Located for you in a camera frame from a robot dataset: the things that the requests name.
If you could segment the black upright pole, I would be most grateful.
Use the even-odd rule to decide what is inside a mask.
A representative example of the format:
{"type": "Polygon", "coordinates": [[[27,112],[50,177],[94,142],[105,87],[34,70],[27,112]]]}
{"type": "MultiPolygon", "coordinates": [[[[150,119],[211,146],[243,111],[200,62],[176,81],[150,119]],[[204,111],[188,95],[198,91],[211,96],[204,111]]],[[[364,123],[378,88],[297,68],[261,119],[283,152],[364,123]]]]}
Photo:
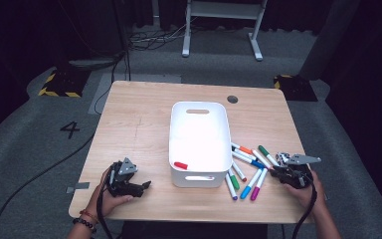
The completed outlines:
{"type": "Polygon", "coordinates": [[[121,0],[111,0],[113,12],[114,12],[114,18],[116,21],[116,29],[118,33],[118,39],[120,42],[121,50],[123,53],[123,59],[125,62],[125,79],[127,81],[131,80],[131,70],[130,70],[130,58],[129,58],[129,45],[128,45],[128,39],[125,32],[124,22],[121,16],[121,0]]]}

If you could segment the magenta capped white marker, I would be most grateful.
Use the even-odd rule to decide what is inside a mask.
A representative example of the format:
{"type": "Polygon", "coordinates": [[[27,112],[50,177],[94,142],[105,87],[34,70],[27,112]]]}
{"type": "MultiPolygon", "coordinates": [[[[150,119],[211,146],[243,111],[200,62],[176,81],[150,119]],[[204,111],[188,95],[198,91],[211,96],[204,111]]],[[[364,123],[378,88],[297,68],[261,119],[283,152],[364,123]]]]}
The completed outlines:
{"type": "Polygon", "coordinates": [[[262,173],[261,173],[261,175],[260,175],[260,177],[259,177],[259,179],[258,179],[258,181],[257,181],[257,184],[256,184],[256,186],[255,186],[255,188],[254,188],[254,190],[253,190],[253,192],[251,194],[251,200],[252,201],[255,201],[257,199],[257,197],[258,197],[258,195],[260,193],[260,190],[262,188],[262,185],[263,185],[263,183],[265,181],[265,178],[267,176],[267,173],[268,173],[268,170],[266,168],[264,168],[262,173]]]}

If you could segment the salmon capped white marker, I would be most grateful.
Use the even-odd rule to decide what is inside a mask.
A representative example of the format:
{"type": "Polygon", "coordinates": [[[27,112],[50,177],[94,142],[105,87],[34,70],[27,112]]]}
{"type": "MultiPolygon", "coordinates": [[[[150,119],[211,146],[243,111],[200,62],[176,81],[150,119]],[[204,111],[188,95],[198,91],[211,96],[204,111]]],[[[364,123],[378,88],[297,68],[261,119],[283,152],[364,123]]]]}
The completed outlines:
{"type": "Polygon", "coordinates": [[[262,155],[255,149],[252,149],[253,155],[257,158],[257,160],[263,164],[268,170],[274,169],[273,166],[269,163],[268,160],[262,157],[262,155]]]}

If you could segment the white plastic bin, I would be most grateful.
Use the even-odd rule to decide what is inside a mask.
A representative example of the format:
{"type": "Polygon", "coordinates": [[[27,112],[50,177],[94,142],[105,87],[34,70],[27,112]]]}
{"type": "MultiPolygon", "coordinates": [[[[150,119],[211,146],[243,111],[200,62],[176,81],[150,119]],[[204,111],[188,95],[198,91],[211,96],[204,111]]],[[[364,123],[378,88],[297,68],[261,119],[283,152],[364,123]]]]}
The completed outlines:
{"type": "Polygon", "coordinates": [[[219,103],[178,102],[172,107],[169,164],[178,187],[219,187],[232,167],[226,109],[219,103]],[[174,162],[188,164],[181,169],[174,162]]]}

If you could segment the person's left hand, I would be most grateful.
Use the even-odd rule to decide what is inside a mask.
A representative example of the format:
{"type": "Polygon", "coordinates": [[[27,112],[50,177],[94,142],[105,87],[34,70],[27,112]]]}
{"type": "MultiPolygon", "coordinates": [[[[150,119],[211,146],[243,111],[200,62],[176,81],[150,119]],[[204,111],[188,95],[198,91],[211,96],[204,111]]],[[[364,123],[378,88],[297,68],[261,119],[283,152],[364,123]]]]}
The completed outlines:
{"type": "Polygon", "coordinates": [[[106,217],[115,207],[133,199],[131,195],[113,197],[107,190],[104,189],[105,178],[108,172],[109,168],[102,174],[100,182],[95,188],[86,207],[86,209],[90,210],[92,213],[95,213],[97,218],[99,215],[106,217]]]}

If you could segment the purple capped white marker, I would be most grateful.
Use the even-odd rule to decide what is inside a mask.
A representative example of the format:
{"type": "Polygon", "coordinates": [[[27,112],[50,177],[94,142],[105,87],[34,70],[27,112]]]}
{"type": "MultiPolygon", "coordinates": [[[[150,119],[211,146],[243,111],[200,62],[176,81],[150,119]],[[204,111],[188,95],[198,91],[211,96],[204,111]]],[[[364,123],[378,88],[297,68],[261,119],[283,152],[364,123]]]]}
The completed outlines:
{"type": "Polygon", "coordinates": [[[237,196],[236,190],[234,188],[234,185],[232,183],[232,180],[231,180],[231,178],[229,176],[229,173],[226,173],[225,180],[226,180],[226,184],[227,184],[228,190],[230,192],[231,198],[234,201],[238,200],[238,196],[237,196]]]}

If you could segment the grey tape piece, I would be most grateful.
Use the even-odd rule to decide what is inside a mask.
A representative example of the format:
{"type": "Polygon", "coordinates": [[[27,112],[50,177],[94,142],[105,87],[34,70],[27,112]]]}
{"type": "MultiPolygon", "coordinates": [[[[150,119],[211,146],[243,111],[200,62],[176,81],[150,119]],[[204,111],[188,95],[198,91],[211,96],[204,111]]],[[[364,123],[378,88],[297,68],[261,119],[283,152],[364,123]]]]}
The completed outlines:
{"type": "Polygon", "coordinates": [[[66,189],[67,194],[72,194],[76,190],[81,190],[81,189],[89,189],[90,183],[89,182],[78,182],[74,186],[68,186],[66,189]]]}

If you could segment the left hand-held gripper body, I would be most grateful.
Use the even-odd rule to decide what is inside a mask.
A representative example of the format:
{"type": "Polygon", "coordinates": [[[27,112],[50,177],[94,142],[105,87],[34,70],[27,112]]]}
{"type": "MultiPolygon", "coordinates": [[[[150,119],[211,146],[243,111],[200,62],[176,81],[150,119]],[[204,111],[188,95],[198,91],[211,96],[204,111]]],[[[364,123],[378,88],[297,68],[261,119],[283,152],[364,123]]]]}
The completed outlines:
{"type": "Polygon", "coordinates": [[[113,196],[127,195],[128,188],[139,188],[137,184],[130,183],[129,179],[137,171],[136,165],[133,164],[127,157],[124,161],[115,162],[110,167],[109,178],[106,181],[107,189],[113,196]]]}

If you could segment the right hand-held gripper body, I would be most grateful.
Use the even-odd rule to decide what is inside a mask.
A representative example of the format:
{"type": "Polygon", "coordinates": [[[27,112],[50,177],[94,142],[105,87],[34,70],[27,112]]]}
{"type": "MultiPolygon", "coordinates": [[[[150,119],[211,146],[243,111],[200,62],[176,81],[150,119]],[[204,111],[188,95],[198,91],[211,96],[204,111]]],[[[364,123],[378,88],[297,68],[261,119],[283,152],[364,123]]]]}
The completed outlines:
{"type": "Polygon", "coordinates": [[[321,162],[320,157],[279,152],[276,155],[278,164],[284,168],[283,173],[272,173],[272,177],[278,178],[279,175],[289,177],[289,184],[295,189],[307,188],[311,185],[313,177],[308,165],[310,163],[321,162]]]}

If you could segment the person's dark clothing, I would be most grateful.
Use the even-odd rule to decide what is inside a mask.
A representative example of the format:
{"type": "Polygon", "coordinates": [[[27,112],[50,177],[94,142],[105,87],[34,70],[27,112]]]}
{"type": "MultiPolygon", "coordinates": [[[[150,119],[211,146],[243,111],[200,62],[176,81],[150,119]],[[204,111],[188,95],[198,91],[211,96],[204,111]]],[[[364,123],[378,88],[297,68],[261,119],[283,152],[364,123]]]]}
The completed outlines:
{"type": "Polygon", "coordinates": [[[125,221],[122,239],[267,239],[268,226],[246,223],[125,221]]]}

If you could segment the black yellow striped base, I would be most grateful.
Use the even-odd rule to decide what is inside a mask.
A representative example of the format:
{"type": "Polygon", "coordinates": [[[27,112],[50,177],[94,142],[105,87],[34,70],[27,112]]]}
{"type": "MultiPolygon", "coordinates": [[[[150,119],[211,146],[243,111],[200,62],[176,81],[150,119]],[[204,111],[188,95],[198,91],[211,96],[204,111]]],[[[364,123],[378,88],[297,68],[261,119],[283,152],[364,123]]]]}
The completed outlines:
{"type": "Polygon", "coordinates": [[[54,70],[39,91],[39,96],[81,98],[90,71],[54,70]]]}
{"type": "Polygon", "coordinates": [[[287,101],[317,101],[310,82],[300,76],[277,75],[274,77],[274,87],[284,93],[287,101]]]}

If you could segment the grey slanted post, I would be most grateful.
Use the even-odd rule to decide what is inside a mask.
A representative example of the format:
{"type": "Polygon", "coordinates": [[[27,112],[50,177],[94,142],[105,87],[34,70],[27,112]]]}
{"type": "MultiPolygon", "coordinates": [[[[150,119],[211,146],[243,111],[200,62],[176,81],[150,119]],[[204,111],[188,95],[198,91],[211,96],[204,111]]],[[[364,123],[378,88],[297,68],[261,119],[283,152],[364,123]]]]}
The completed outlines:
{"type": "Polygon", "coordinates": [[[309,51],[298,75],[316,81],[326,69],[361,0],[333,0],[325,24],[309,51]]]}

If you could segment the green capped white marker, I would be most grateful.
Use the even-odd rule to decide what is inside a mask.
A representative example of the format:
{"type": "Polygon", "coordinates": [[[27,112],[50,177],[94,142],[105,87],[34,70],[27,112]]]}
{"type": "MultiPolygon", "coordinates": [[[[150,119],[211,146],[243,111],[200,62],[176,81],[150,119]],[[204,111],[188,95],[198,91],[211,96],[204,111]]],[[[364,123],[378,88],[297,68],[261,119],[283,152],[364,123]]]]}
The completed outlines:
{"type": "Polygon", "coordinates": [[[240,184],[236,178],[236,175],[235,173],[233,172],[233,170],[231,168],[228,169],[228,174],[229,174],[229,177],[230,177],[230,180],[233,184],[233,187],[235,190],[239,190],[240,189],[240,184]]]}
{"type": "Polygon", "coordinates": [[[262,146],[258,146],[259,151],[263,154],[263,156],[273,165],[273,166],[280,166],[276,159],[274,159],[271,154],[262,146]]]}

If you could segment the white metal stand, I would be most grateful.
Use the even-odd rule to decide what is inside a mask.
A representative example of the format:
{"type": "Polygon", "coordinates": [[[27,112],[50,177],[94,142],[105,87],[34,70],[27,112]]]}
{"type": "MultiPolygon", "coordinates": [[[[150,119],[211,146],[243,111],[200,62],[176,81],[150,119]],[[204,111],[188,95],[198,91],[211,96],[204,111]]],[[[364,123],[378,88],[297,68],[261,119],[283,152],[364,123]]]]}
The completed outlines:
{"type": "Polygon", "coordinates": [[[191,18],[210,17],[254,20],[254,30],[248,34],[255,59],[261,61],[264,57],[257,41],[264,13],[268,0],[261,0],[258,4],[246,3],[222,3],[204,2],[200,0],[187,0],[185,13],[185,35],[183,40],[182,56],[187,58],[190,55],[191,43],[191,18]]]}

